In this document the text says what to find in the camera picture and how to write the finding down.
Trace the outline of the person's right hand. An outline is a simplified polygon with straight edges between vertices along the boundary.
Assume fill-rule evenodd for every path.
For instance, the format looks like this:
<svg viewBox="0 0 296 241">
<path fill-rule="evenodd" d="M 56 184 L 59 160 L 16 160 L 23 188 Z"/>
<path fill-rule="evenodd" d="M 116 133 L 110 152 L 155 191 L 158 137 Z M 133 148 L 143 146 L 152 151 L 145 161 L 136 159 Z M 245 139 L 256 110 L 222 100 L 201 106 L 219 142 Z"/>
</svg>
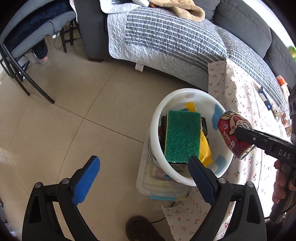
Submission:
<svg viewBox="0 0 296 241">
<path fill-rule="evenodd" d="M 277 172 L 276 172 L 276 178 L 274 182 L 274 191 L 273 191 L 272 200 L 274 204 L 278 204 L 281 200 L 285 198 L 285 195 L 286 195 L 285 185 L 286 185 L 287 179 L 281 172 L 280 160 L 275 161 L 274 168 L 277 170 Z"/>
</svg>

